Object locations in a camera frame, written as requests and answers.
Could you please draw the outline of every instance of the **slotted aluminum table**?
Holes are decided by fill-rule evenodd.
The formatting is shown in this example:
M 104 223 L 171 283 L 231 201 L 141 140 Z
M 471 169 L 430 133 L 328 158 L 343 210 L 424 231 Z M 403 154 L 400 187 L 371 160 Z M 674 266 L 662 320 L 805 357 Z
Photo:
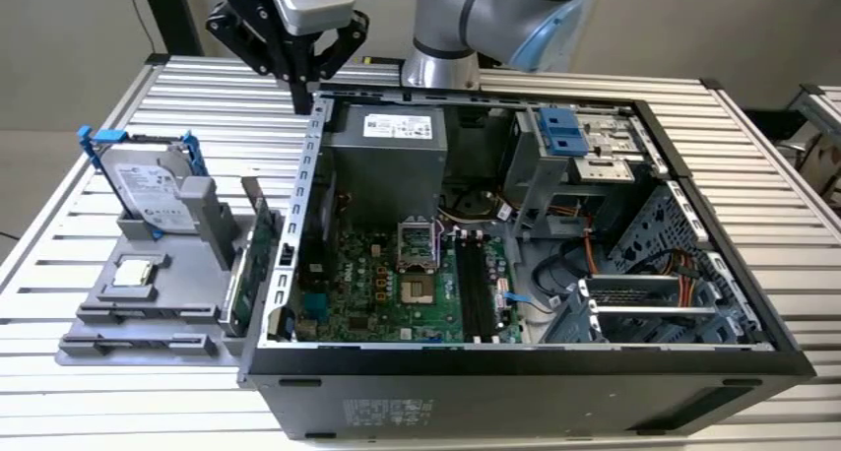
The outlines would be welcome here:
M 790 105 L 841 147 L 841 87 L 802 85 Z
M 334 81 L 396 85 L 396 68 L 350 66 Z M 839 222 L 726 93 L 697 80 L 507 71 L 484 71 L 482 86 L 650 103 L 818 376 L 686 438 L 295 446 L 841 449 Z M 241 211 L 248 201 L 237 177 L 248 174 L 260 176 L 271 205 L 285 207 L 304 124 L 288 93 L 241 63 L 173 57 L 143 68 L 104 127 L 156 135 L 191 129 L 203 141 L 220 198 Z M 57 338 L 115 246 L 119 208 L 103 177 L 80 158 L 0 268 L 0 449 L 279 449 L 285 437 L 257 392 L 237 389 L 232 368 L 61 367 L 52 361 Z

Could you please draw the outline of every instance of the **motherboard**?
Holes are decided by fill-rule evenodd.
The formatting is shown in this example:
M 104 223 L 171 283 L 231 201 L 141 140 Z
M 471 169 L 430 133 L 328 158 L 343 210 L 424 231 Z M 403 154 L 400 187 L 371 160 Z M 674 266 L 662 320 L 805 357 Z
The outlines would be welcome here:
M 344 229 L 334 256 L 326 291 L 303 294 L 300 341 L 520 342 L 516 306 L 499 290 L 511 285 L 500 239 L 410 222 Z

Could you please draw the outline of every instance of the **power supply label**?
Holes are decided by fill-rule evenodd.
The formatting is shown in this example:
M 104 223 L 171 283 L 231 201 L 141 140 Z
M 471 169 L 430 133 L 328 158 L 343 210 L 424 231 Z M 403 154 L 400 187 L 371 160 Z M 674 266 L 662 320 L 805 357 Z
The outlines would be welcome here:
M 350 426 L 426 426 L 432 417 L 434 400 L 348 399 L 343 401 Z
M 432 139 L 432 116 L 370 114 L 366 138 Z
M 164 231 L 195 229 L 172 173 L 156 165 L 116 164 L 117 177 L 143 219 Z

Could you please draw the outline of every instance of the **white wall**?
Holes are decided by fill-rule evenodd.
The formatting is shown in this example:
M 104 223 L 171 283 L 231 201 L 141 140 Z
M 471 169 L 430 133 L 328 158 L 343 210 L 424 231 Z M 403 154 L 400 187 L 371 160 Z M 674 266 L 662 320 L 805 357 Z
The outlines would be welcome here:
M 596 0 L 571 72 L 715 77 L 774 107 L 841 84 L 841 0 Z
M 220 0 L 189 0 L 204 32 Z M 363 54 L 404 57 L 414 0 L 359 0 Z M 159 50 L 145 0 L 137 0 Z M 717 77 L 750 106 L 783 104 L 803 81 L 841 84 L 841 0 L 596 0 L 570 70 Z M 0 0 L 0 129 L 99 123 L 149 48 L 129 0 Z
M 0 129 L 101 122 L 149 53 L 129 0 L 0 0 L 0 42 Z

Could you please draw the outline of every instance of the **robotic arm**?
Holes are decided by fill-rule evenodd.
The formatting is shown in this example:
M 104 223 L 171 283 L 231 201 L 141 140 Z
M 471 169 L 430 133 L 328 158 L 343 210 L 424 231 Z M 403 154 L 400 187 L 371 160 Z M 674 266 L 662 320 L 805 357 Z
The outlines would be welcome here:
M 355 0 L 227 0 L 207 29 L 260 75 L 289 86 L 293 111 L 308 114 L 307 84 L 330 79 L 366 41 L 368 17 Z M 572 0 L 418 0 L 404 86 L 475 89 L 482 52 L 518 70 L 544 70 L 580 14 Z M 324 31 L 336 40 L 315 54 Z

